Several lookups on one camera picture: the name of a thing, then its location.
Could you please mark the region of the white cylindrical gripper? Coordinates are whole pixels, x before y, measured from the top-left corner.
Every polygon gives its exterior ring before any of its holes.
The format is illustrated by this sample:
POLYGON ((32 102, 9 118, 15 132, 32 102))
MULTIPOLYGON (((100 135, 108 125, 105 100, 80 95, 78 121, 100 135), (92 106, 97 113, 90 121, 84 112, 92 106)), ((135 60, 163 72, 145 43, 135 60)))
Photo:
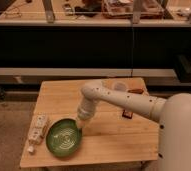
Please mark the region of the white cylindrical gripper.
POLYGON ((96 102, 90 100, 82 100, 76 117, 76 125, 78 128, 83 128, 94 116, 96 112, 96 102))

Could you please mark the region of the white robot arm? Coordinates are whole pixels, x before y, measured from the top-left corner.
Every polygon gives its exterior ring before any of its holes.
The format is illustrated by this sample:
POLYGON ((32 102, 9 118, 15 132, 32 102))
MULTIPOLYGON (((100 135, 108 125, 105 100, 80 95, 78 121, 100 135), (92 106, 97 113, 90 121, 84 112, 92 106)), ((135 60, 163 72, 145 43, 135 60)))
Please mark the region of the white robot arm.
POLYGON ((85 83, 81 93, 79 128, 95 115, 100 101, 121 107, 159 124, 158 171, 191 171, 191 94, 164 99, 111 90, 100 80, 85 83))

